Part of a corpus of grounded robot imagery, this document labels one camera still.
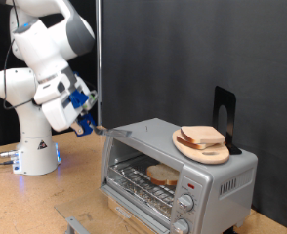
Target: toaster oven knob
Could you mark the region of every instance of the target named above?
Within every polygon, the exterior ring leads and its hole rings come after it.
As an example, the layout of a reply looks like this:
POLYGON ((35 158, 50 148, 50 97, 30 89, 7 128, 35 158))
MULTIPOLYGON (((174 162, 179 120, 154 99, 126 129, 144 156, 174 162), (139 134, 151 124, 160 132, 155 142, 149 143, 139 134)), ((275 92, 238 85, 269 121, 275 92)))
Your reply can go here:
POLYGON ((177 220, 173 224, 174 234, 187 234, 189 232, 189 226, 183 219, 177 220))
POLYGON ((193 208, 193 200, 189 195, 183 195, 177 199, 177 204, 184 212, 189 212, 193 208))

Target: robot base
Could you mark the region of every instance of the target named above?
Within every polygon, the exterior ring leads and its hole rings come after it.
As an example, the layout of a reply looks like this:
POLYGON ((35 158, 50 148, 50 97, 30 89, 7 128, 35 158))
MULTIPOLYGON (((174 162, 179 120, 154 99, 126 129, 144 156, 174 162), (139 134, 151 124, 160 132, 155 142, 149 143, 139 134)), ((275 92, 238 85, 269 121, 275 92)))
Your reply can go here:
POLYGON ((18 163, 13 165, 14 174, 40 176, 54 171, 61 159, 57 144, 51 136, 23 138, 17 145, 18 163))

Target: blue robot part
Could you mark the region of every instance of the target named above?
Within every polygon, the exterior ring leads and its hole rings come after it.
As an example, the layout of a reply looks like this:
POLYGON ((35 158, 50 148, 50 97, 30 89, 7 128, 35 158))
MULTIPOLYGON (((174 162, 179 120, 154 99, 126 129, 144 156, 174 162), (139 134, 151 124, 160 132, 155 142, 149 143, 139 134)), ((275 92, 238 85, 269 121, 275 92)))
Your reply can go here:
POLYGON ((90 127, 90 124, 93 123, 93 125, 96 126, 96 122, 94 121, 92 115, 90 113, 84 115, 81 117, 82 119, 78 121, 78 124, 83 128, 84 134, 79 135, 76 132, 77 137, 82 137, 84 135, 89 135, 93 132, 93 129, 90 127))
POLYGON ((86 100, 88 100, 88 96, 79 93, 77 90, 70 94, 68 98, 71 100, 75 109, 81 107, 86 102, 86 100))

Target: warning label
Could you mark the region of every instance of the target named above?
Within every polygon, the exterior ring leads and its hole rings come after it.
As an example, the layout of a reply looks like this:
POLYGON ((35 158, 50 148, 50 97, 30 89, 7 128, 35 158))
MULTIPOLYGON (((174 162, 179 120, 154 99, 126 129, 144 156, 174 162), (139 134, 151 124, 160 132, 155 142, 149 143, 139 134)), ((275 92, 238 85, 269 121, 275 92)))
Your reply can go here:
POLYGON ((47 148, 47 144, 44 142, 44 140, 40 141, 37 149, 43 149, 47 148))

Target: metal pole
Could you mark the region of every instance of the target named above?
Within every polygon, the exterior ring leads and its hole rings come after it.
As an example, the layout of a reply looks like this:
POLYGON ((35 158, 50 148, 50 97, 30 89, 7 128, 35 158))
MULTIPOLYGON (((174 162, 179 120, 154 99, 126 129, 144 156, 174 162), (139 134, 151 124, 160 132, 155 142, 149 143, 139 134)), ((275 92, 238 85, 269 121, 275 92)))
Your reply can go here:
POLYGON ((103 56, 103 1, 96 0, 97 21, 97 88, 98 88, 98 125, 103 123, 102 118, 102 56, 103 56))

